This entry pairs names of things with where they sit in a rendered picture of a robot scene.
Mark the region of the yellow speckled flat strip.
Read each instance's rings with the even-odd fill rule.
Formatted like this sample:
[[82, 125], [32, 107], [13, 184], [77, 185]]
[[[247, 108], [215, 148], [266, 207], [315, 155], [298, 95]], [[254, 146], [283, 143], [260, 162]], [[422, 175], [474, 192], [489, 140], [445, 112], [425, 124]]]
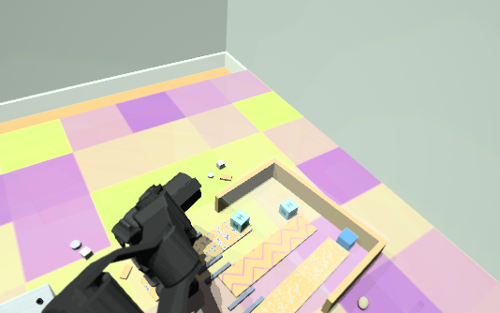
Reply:
[[317, 288], [297, 270], [251, 313], [296, 313]]

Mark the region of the orange zigzag-patterned strip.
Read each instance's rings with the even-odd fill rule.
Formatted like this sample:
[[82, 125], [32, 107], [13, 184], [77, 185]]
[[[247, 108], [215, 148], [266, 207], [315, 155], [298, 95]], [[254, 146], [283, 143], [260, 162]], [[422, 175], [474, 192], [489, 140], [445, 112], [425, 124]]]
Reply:
[[222, 273], [218, 279], [237, 298], [283, 258], [265, 241]]

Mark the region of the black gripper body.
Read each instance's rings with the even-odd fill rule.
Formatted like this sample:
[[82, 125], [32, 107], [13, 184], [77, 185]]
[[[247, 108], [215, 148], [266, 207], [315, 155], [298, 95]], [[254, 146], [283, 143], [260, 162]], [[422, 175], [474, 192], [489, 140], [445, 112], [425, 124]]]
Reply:
[[[119, 243], [122, 247], [124, 247], [124, 246], [126, 247], [125, 243], [124, 243], [122, 240], [120, 240], [120, 239], [119, 239], [117, 236], [115, 236], [115, 235], [114, 235], [114, 237], [115, 237], [116, 241], [117, 241], [117, 242], [118, 242], [118, 243]], [[150, 272], [153, 272], [153, 271], [149, 268], [149, 266], [148, 266], [148, 265], [147, 265], [147, 264], [143, 261], [143, 259], [140, 257], [140, 255], [137, 255], [137, 256], [135, 256], [134, 258], [135, 258], [135, 260], [137, 261], [137, 263], [140, 265], [140, 267], [142, 268], [142, 270], [145, 272], [145, 274], [146, 274], [146, 275], [147, 275], [147, 274], [149, 274]], [[154, 274], [154, 272], [153, 272], [153, 274]], [[158, 281], [159, 281], [159, 280], [158, 280]], [[160, 281], [159, 281], [159, 282], [160, 282]], [[156, 288], [156, 290], [155, 290], [155, 291], [156, 291], [156, 293], [157, 293], [157, 295], [158, 295], [158, 297], [159, 297], [159, 295], [160, 295], [161, 290], [163, 289], [163, 286], [164, 286], [164, 285], [160, 282], [159, 286], [158, 286], [158, 287]], [[199, 281], [198, 281], [196, 278], [194, 278], [194, 279], [192, 280], [192, 282], [190, 283], [190, 285], [189, 285], [188, 298], [189, 298], [189, 297], [191, 297], [191, 296], [192, 296], [194, 293], [196, 293], [198, 290], [199, 290]]]

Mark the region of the orange strip with blue dots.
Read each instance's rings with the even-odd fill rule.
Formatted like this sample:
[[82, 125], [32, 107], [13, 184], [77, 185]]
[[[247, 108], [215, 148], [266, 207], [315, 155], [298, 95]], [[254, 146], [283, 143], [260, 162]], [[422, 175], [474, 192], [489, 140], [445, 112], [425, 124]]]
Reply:
[[[240, 241], [245, 235], [251, 232], [252, 229], [247, 226], [242, 233], [237, 232], [232, 227], [230, 227], [230, 218], [220, 224], [218, 227], [212, 231], [205, 234], [203, 237], [198, 239], [193, 248], [199, 254], [199, 260], [201, 261], [201, 267], [206, 263], [211, 261], [220, 253], [222, 254], [231, 246]], [[156, 301], [159, 301], [159, 297], [156, 293], [156, 287], [151, 287], [147, 280], [143, 277], [141, 280], [142, 284], [151, 293]]]

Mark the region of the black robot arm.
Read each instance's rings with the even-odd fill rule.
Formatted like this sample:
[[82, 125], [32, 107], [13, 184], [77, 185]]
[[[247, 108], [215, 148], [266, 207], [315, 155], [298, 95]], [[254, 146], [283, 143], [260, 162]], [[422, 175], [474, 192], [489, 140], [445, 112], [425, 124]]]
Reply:
[[164, 285], [156, 313], [186, 313], [189, 285], [201, 268], [197, 231], [185, 212], [201, 198], [197, 178], [179, 172], [148, 187], [111, 230], [124, 243], [89, 263], [41, 313], [144, 313], [109, 272], [110, 263], [137, 255]]

